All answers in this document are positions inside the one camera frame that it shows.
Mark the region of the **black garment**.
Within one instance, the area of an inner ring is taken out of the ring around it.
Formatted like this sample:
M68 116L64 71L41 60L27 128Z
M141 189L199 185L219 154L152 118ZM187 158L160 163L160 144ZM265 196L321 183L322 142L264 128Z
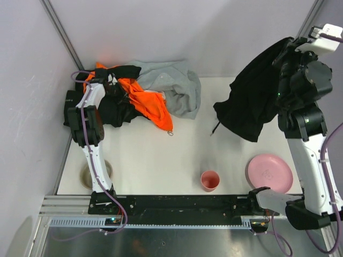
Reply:
M280 70L273 61L292 41L286 37L255 57L230 84L229 98L217 102L213 108L218 123L239 137L257 142L263 125L277 115L275 101L278 94Z
M107 69L108 75L115 78L115 82L123 79L128 79L130 82L136 81L139 77L141 68L134 65L123 65L111 67ZM85 81L89 81L94 77L94 70L88 70L87 73L79 73L76 76L75 89L67 91L64 104L64 123L69 126L68 109L75 107L83 97L86 89ZM135 106L130 103L129 94L126 92L124 97L104 96L98 107L98 112L103 124L109 124L113 127L120 127L124 122L129 123L137 116L143 114L136 110Z

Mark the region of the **orange jacket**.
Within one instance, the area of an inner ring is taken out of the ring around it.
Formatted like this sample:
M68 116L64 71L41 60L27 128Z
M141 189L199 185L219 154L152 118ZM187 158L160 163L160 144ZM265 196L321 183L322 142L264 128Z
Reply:
M108 69L101 63L97 63L96 68ZM134 82L130 82L128 79L120 81L124 90L129 94L130 103L143 114L143 117L152 121L156 127L166 132L172 132L173 121L162 93L144 91L137 80L138 78Z

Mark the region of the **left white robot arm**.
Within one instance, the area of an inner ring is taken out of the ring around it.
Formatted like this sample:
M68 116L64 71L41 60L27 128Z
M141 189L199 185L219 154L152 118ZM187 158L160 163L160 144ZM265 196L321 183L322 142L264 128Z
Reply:
M107 172L103 156L102 141L105 138L103 122L98 107L106 95L106 88L116 79L103 68L94 72L77 71L92 75L89 81L84 81L86 91L80 102L68 109L68 122L72 138L82 148L92 179L92 191L95 194L104 193L115 196L113 182Z

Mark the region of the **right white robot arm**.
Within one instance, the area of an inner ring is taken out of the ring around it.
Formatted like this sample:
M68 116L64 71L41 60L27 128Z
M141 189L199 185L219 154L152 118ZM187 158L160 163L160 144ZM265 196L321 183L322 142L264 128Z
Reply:
M278 127L289 145L303 193L288 195L260 187L250 191L249 198L255 209L284 215L297 230L320 229L342 218L342 197L326 153L326 122L317 105L333 89L332 70L318 58L335 52L341 35L339 26L313 26L307 37L287 41L273 61L280 70Z

